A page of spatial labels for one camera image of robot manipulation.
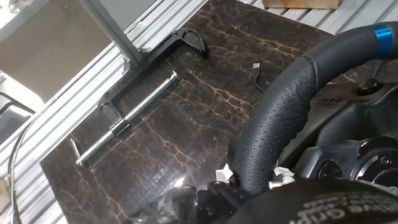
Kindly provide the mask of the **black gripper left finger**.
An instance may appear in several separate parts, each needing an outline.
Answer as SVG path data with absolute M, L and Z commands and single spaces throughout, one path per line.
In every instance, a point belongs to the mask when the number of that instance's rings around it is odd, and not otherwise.
M 228 165 L 215 171 L 215 181 L 199 187 L 175 187 L 150 204 L 147 223 L 225 223 L 252 194 L 238 186 Z

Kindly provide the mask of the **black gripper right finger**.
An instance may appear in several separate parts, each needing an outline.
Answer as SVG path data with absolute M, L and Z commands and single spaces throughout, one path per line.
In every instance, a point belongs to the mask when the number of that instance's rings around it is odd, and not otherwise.
M 275 189 L 286 184 L 295 182 L 295 174 L 285 167 L 275 167 L 272 180 L 269 181 L 269 188 Z

